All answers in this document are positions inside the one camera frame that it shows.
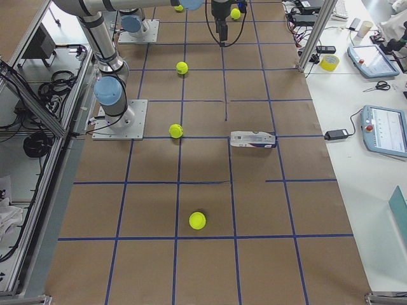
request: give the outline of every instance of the electronic device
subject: electronic device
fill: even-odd
[[[295,4],[300,9],[301,14],[311,15],[319,12],[324,0],[297,0]]]
[[[361,22],[361,20],[359,18],[355,18],[354,21],[352,21],[352,23],[349,25],[349,29],[351,31],[356,30],[357,26],[359,25],[359,23]]]
[[[348,55],[363,76],[382,78],[399,75],[399,71],[375,44],[350,46]]]
[[[407,158],[407,123],[402,110],[366,105],[361,119],[368,150]]]
[[[319,54],[335,54],[336,48],[334,46],[316,46],[315,48]]]
[[[325,133],[324,139],[328,141],[347,139],[349,137],[349,132],[346,129],[330,130]]]
[[[346,21],[348,20],[348,11],[345,7],[345,0],[338,0],[333,9],[331,19]]]
[[[289,21],[295,26],[308,26],[311,27],[317,21],[316,15],[289,15]]]

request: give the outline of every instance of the yellow tennis ball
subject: yellow tennis ball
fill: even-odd
[[[233,20],[238,20],[241,16],[239,9],[238,8],[232,9],[232,11],[230,12],[230,16]]]
[[[201,212],[194,212],[190,216],[190,226],[195,230],[201,230],[206,225],[206,217]]]
[[[176,68],[178,74],[184,75],[188,72],[188,65],[186,64],[186,62],[179,62],[176,65]]]
[[[184,134],[184,130],[182,126],[179,124],[172,124],[168,132],[170,133],[170,136],[174,139],[181,138]]]
[[[178,12],[182,12],[184,10],[184,6],[179,5],[179,6],[175,6],[174,9]]]

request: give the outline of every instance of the yellow tape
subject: yellow tape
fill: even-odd
[[[335,55],[325,55],[321,60],[321,68],[327,71],[334,71],[339,64],[339,58]]]

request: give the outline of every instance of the white cup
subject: white cup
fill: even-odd
[[[359,29],[359,32],[357,33],[357,37],[363,38],[371,29],[373,26],[373,23],[370,21],[364,21],[362,22],[361,28]]]

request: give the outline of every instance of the power adapter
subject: power adapter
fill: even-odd
[[[328,141],[346,139],[347,137],[349,137],[349,132],[346,129],[330,130],[324,135],[324,139]]]
[[[314,64],[319,63],[319,55],[318,54],[312,54],[310,57],[310,62],[313,62]]]

